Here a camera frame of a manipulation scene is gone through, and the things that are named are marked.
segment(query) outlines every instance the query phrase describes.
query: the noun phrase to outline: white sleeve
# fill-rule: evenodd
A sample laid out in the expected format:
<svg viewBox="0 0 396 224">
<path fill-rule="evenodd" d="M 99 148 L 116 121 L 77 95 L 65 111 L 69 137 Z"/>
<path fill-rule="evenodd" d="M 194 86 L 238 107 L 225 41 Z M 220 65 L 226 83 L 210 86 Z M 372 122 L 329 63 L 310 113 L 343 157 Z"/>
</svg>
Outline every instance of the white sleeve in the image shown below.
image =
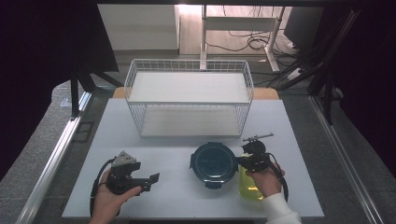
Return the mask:
<svg viewBox="0 0 396 224">
<path fill-rule="evenodd" d="M 301 223 L 300 216 L 289 208 L 282 193 L 274 194 L 263 201 L 267 224 Z"/>
</svg>

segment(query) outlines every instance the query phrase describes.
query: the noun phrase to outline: human hand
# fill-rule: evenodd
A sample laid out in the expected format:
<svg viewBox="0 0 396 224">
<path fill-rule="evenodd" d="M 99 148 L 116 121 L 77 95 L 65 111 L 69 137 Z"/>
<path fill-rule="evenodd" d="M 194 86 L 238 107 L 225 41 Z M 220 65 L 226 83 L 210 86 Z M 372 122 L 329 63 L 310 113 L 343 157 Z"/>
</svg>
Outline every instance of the human hand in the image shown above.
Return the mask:
<svg viewBox="0 0 396 224">
<path fill-rule="evenodd" d="M 103 173 L 100 183 L 106 183 L 110 170 Z M 93 213 L 90 223 L 109 223 L 111 219 L 120 211 L 123 203 L 138 194 L 142 188 L 140 186 L 126 191 L 121 195 L 112 193 L 106 184 L 100 184 L 95 196 Z"/>
<path fill-rule="evenodd" d="M 285 171 L 283 171 L 282 169 L 280 170 L 283 176 L 285 174 Z M 265 198 L 273 194 L 280 193 L 282 186 L 271 167 L 267 167 L 265 170 L 262 170 L 260 172 L 246 171 L 246 174 L 253 178 L 254 184 L 256 185 L 257 189 L 259 189 L 259 191 L 262 193 L 262 195 L 264 195 Z"/>
</svg>

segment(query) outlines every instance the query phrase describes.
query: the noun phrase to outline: container lid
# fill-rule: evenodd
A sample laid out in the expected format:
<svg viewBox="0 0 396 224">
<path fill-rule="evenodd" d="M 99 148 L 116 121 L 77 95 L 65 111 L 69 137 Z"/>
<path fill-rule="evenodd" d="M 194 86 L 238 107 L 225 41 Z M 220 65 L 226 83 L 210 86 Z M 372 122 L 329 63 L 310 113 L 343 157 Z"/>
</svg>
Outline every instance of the container lid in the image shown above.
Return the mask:
<svg viewBox="0 0 396 224">
<path fill-rule="evenodd" d="M 209 142 L 199 147 L 192 155 L 190 168 L 209 189 L 220 189 L 233 177 L 238 163 L 233 152 L 222 143 Z"/>
</svg>

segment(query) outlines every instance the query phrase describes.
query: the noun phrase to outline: wire shelf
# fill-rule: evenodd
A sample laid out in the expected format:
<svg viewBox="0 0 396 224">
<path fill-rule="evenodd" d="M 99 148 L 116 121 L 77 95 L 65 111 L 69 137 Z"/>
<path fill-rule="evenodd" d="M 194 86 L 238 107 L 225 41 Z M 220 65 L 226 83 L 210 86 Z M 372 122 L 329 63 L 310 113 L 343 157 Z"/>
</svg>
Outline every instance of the wire shelf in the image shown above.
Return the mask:
<svg viewBox="0 0 396 224">
<path fill-rule="evenodd" d="M 136 59 L 124 91 L 141 136 L 240 136 L 253 82 L 246 61 Z"/>
</svg>

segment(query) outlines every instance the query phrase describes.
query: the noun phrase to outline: white table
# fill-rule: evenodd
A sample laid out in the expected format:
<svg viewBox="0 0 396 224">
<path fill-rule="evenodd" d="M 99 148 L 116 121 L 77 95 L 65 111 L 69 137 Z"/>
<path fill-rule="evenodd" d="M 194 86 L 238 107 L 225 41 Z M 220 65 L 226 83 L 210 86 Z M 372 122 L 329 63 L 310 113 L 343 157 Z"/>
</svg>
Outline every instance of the white table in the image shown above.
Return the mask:
<svg viewBox="0 0 396 224">
<path fill-rule="evenodd" d="M 254 100 L 241 138 L 141 138 L 124 99 L 110 99 L 81 169 L 63 217 L 90 215 L 93 180 L 102 165 L 125 150 L 142 162 L 133 177 L 160 173 L 158 183 L 125 203 L 119 218 L 134 219 L 257 219 L 265 217 L 262 202 L 238 193 L 238 173 L 221 189 L 207 189 L 190 169 L 191 154 L 208 141 L 221 142 L 238 156 L 242 138 L 274 133 L 262 139 L 276 156 L 289 185 L 289 205 L 301 217 L 323 217 L 317 195 L 280 100 Z"/>
</svg>

